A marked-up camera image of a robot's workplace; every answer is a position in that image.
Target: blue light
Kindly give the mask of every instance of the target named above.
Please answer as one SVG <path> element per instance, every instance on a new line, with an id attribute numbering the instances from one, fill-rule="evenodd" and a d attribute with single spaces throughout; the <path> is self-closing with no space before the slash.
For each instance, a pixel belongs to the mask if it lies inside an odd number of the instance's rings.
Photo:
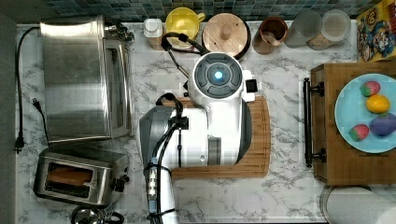
<path id="1" fill-rule="evenodd" d="M 216 72 L 215 73 L 215 78 L 217 78 L 217 79 L 222 78 L 222 73 L 221 72 Z"/>

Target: blue tile backsplash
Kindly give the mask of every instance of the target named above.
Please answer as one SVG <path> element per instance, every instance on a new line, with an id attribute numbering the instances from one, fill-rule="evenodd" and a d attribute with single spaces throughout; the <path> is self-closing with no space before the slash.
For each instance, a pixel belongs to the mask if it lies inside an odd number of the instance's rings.
<path id="1" fill-rule="evenodd" d="M 324 14 L 331 9 L 341 9 L 356 18 L 380 0 L 47 0 L 61 16 L 104 14 L 121 21 L 144 21 L 166 15 L 176 7 L 189 7 L 197 13 L 204 12 L 205 20 L 228 12 L 245 21 L 263 20 L 278 16 L 293 20 L 297 13 L 308 8 Z"/>

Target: copper mug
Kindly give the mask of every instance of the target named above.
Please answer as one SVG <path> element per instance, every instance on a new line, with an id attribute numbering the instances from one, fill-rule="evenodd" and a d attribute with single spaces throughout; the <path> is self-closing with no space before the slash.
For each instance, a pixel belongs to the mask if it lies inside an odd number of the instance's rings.
<path id="1" fill-rule="evenodd" d="M 288 35 L 288 25 L 279 17 L 268 17 L 253 37 L 253 48 L 259 54 L 270 54 Z"/>

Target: toaster oven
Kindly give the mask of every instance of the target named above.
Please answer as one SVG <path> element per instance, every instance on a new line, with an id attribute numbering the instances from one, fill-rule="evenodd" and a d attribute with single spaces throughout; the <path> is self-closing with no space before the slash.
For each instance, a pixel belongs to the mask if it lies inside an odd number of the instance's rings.
<path id="1" fill-rule="evenodd" d="M 47 19 L 40 28 L 49 142 L 129 133 L 132 33 L 104 16 Z"/>
<path id="2" fill-rule="evenodd" d="M 82 144 L 47 148 L 39 155 L 34 193 L 54 201 L 106 208 L 124 191 L 128 166 L 125 154 Z"/>

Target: marble countertop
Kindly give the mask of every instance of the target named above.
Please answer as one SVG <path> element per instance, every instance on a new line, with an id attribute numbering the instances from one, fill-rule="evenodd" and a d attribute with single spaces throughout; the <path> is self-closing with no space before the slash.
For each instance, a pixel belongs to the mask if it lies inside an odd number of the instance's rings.
<path id="1" fill-rule="evenodd" d="M 154 107 L 163 93 L 170 91 L 181 96 L 186 78 L 176 69 L 167 53 L 150 48 L 143 35 L 142 23 L 125 25 L 135 35 L 135 42 L 130 46 L 130 63 L 136 123 Z M 260 23 L 253 21 L 248 25 L 254 35 Z M 18 37 L 27 28 L 19 26 Z M 271 119 L 272 147 L 268 175 L 263 178 L 175 180 L 173 186 L 180 222 L 325 221 L 318 208 L 318 198 L 324 184 L 313 177 L 313 169 L 306 168 L 304 162 L 302 86 L 304 78 L 309 77 L 310 69 L 315 66 L 329 62 L 356 62 L 354 34 L 355 25 L 342 44 L 323 51 L 313 51 L 309 47 L 289 49 L 285 45 L 269 55 L 257 54 L 253 48 L 248 50 L 240 63 L 257 79 L 259 94 L 267 100 Z M 192 54 L 175 53 L 175 56 L 189 72 L 199 58 Z M 39 199 L 32 191 L 38 154 L 47 146 L 42 119 L 31 103 L 36 98 L 45 109 L 41 40 L 37 32 L 29 34 L 23 43 L 21 75 L 26 145 L 17 156 L 17 223 L 66 224 L 70 222 L 75 205 Z M 143 165 L 136 141 L 131 136 L 96 144 L 99 148 L 130 156 L 131 182 L 115 204 L 115 209 L 125 216 L 125 223 L 148 223 Z"/>

